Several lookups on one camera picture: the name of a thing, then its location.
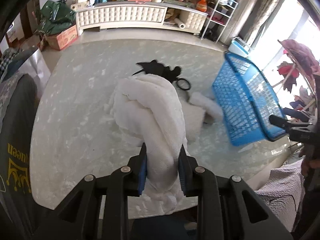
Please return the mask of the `green plastic bag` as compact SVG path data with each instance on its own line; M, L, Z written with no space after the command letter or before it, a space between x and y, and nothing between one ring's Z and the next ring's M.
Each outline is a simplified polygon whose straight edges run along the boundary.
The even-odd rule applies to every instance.
M43 35L56 35L75 25L75 11L67 5L67 0L48 0L40 10L37 31Z

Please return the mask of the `white fuzzy cloth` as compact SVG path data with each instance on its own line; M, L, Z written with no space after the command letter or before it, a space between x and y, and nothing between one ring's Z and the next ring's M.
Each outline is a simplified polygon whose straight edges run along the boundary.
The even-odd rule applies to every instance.
M193 92L189 101L181 100L185 120L185 133L188 141L195 141L201 133L206 116L209 123L223 120L222 108L212 99L199 92Z

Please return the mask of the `white paper roll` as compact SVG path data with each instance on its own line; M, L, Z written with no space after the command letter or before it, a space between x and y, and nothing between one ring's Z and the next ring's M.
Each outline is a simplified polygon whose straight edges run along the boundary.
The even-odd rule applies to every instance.
M185 29L185 24L184 24L179 18L175 18L175 19L174 19L174 22L177 24L177 26L178 26L180 29Z

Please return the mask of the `light blue storage bin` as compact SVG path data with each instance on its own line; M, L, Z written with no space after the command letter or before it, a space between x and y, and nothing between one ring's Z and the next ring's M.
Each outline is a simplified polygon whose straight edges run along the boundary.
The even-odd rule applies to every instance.
M235 37L231 40L231 44L228 47L228 51L231 53L237 54L239 56L242 56L244 58L247 58L251 51L251 48L241 38Z

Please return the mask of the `clothes drying rack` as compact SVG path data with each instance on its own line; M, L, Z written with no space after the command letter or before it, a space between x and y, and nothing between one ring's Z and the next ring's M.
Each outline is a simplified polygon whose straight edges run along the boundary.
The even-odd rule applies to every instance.
M292 93L293 87L298 86L298 79L302 78L306 87L299 88L299 94L294 96L291 108L297 110L308 119L317 116L316 82L313 74L319 74L319 62L311 49L293 39L278 41L283 55L290 62L284 61L277 67L277 73L282 79L272 87L276 92L281 90Z

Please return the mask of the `white metal shelf rack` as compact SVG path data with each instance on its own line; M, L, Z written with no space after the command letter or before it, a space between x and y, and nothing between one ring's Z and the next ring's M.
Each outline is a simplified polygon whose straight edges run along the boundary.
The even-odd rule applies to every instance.
M216 34L215 42L219 42L237 7L236 0L207 0L207 18L201 31L201 39L208 38L211 33Z

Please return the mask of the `white tufted TV cabinet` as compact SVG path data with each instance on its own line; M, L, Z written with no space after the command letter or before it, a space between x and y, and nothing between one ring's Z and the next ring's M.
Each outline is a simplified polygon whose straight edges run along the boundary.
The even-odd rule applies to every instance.
M185 29L174 22L179 18ZM76 12L78 35L91 28L153 28L176 30L198 35L207 13L169 3L108 2Z

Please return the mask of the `white fluffy towel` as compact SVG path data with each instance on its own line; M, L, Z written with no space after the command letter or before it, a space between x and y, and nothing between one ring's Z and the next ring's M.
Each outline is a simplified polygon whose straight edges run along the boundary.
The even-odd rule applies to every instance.
M183 198L178 157L187 147L176 89L158 75L131 76L119 80L110 103L123 140L146 146L147 179L137 206L147 215L173 213Z

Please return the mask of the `black plush toy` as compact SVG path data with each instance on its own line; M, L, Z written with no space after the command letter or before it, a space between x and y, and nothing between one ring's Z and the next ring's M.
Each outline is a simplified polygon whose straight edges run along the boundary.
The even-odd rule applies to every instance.
M174 69L170 69L169 66L165 66L164 64L159 63L157 60L152 60L150 62L137 62L137 65L141 66L141 70L135 72L132 75L144 72L145 74L161 76L168 80L170 83L173 83L181 74L180 66L176 66Z

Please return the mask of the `blue plastic basket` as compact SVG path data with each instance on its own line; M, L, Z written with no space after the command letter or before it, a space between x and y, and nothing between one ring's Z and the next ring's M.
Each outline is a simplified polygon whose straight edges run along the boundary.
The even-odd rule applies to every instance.
M212 84L222 108L229 140L234 146L285 136L284 129L270 124L269 116L285 118L276 93L260 69L249 59L225 52Z

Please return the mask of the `orange snack bag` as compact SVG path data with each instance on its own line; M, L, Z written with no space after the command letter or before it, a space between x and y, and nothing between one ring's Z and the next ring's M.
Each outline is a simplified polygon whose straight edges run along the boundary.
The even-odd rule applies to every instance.
M196 4L196 10L201 11L201 12L206 12L207 11L207 0L200 0Z

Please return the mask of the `person in black shirt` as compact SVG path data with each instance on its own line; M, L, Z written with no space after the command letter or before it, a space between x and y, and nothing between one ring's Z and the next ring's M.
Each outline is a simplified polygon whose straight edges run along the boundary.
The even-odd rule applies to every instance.
M1 83L1 208L22 239L31 239L36 228L29 175L36 96L33 78L9 67Z

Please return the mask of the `cardboard box with print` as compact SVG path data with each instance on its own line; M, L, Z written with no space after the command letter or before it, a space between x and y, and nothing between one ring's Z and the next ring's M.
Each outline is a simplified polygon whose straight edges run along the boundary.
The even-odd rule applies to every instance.
M76 25L73 25L59 34L44 37L51 48L61 51L77 40L78 32Z

